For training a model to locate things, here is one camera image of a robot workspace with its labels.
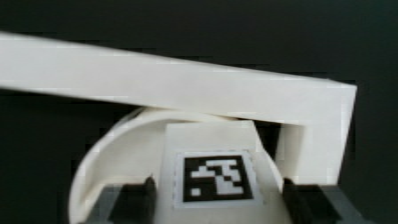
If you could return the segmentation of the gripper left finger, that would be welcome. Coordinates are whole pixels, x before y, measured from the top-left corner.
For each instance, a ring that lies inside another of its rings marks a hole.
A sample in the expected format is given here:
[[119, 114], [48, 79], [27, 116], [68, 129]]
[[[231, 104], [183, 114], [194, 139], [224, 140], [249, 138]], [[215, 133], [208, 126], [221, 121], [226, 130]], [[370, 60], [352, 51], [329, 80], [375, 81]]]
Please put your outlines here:
[[112, 184], [100, 193], [87, 224], [153, 224], [157, 184], [151, 177], [139, 184]]

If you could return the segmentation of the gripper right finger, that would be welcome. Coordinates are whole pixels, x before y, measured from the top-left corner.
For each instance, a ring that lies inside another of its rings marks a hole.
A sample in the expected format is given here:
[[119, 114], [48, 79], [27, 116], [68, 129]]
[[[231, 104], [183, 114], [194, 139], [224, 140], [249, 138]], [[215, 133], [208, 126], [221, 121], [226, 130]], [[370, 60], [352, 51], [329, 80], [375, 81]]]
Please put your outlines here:
[[373, 224], [338, 185], [283, 183], [283, 200], [293, 224]]

